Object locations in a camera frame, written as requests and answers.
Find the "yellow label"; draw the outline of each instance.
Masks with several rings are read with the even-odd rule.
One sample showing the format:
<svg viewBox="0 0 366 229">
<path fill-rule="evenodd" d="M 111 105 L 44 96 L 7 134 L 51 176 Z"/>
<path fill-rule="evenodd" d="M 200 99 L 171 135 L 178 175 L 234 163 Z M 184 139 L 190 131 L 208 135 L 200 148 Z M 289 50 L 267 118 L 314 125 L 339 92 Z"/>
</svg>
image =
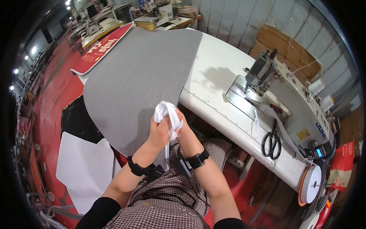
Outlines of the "yellow label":
<svg viewBox="0 0 366 229">
<path fill-rule="evenodd" d="M 310 136 L 309 131 L 307 129 L 297 132 L 296 135 L 300 140 L 303 140 L 304 138 L 307 138 Z"/>
</svg>

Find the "person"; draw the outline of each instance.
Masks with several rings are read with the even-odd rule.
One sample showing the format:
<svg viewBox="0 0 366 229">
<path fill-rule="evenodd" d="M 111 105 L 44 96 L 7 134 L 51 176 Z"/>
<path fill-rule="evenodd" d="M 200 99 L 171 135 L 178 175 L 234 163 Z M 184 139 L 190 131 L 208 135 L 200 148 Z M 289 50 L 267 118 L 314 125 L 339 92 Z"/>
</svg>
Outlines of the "person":
<svg viewBox="0 0 366 229">
<path fill-rule="evenodd" d="M 214 229 L 244 228 L 238 207 L 222 173 L 231 144 L 222 139 L 201 142 L 177 108 L 183 126 L 169 143 L 170 169 L 147 183 L 132 173 L 128 163 L 117 173 L 102 197 L 76 226 L 81 228 L 210 228 L 203 217 L 212 210 Z M 169 117 L 158 124 L 151 118 L 146 142 L 132 162 L 146 168 L 168 144 Z M 206 150 L 209 158 L 187 179 L 174 166 L 177 158 L 191 158 Z"/>
</svg>

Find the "checkered apron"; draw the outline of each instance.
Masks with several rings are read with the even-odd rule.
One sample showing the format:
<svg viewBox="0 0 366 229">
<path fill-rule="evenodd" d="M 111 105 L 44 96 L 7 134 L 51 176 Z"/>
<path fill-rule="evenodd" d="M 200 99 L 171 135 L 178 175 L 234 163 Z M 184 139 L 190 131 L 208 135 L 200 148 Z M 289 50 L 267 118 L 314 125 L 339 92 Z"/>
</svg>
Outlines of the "checkered apron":
<svg viewBox="0 0 366 229">
<path fill-rule="evenodd" d="M 210 139 L 202 145 L 222 171 L 231 144 L 222 139 Z M 169 171 L 149 184 L 143 177 L 127 207 L 122 208 L 104 229 L 210 228 L 203 219 L 209 210 L 209 199 L 193 172 L 188 180 L 174 167 L 178 156 L 185 158 L 178 142 L 171 141 Z"/>
</svg>

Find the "red sign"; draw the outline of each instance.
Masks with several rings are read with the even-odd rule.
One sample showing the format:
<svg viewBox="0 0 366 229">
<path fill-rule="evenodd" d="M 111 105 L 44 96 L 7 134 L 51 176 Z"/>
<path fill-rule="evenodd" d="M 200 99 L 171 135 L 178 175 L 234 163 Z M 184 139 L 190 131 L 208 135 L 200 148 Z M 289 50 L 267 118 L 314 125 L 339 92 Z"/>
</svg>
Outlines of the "red sign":
<svg viewBox="0 0 366 229">
<path fill-rule="evenodd" d="M 134 22 L 116 29 L 103 38 L 96 45 L 91 47 L 85 55 L 71 69 L 77 75 L 85 75 L 119 42 L 120 39 L 130 30 Z"/>
</svg>

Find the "black wristband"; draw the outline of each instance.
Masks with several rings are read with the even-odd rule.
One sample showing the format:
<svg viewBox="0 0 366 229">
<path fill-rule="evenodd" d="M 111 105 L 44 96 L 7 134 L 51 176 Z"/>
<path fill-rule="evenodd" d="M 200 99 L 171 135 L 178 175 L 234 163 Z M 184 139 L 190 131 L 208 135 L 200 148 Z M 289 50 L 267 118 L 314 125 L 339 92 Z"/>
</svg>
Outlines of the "black wristband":
<svg viewBox="0 0 366 229">
<path fill-rule="evenodd" d="M 187 161 L 192 166 L 192 169 L 197 169 L 205 164 L 205 160 L 209 157 L 206 149 L 201 154 L 196 154 L 192 158 L 187 158 Z"/>
<path fill-rule="evenodd" d="M 150 175 L 154 169 L 155 169 L 155 165 L 151 164 L 146 168 L 143 168 L 141 166 L 139 166 L 138 164 L 134 164 L 134 162 L 132 161 L 132 156 L 127 157 L 127 161 L 128 161 L 128 166 L 131 169 L 131 172 L 133 174 L 135 174 L 136 176 L 142 176 L 142 175 Z"/>
</svg>

